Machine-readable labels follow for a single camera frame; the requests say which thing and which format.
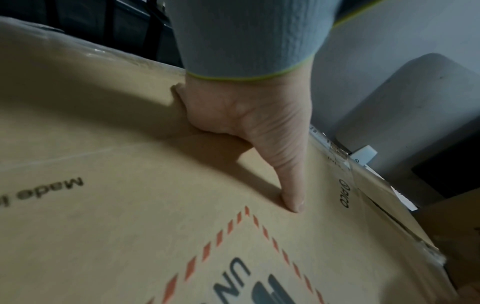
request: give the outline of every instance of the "forearm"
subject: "forearm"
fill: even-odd
[[[187,71],[214,79],[255,79],[297,66],[320,48],[339,0],[170,0]]]

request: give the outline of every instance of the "sleeve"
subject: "sleeve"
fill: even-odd
[[[186,70],[201,78],[249,80],[286,72],[313,56],[339,0],[169,0]]]

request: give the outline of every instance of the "human hand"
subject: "human hand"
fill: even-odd
[[[197,128],[241,137],[276,171],[285,205],[302,212],[304,161],[312,115],[310,59],[260,81],[212,81],[191,75],[175,89]]]

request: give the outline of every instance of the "cardboard box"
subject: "cardboard box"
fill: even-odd
[[[248,143],[188,124],[181,70],[13,20],[0,43],[0,303],[456,297],[392,190],[335,146],[310,139],[294,214]]]
[[[419,209],[415,218],[447,255],[456,287],[480,282],[480,188]]]

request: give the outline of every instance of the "wall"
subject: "wall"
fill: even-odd
[[[340,120],[407,61],[440,53],[480,74],[479,0],[384,0],[332,29],[312,72],[312,123]]]

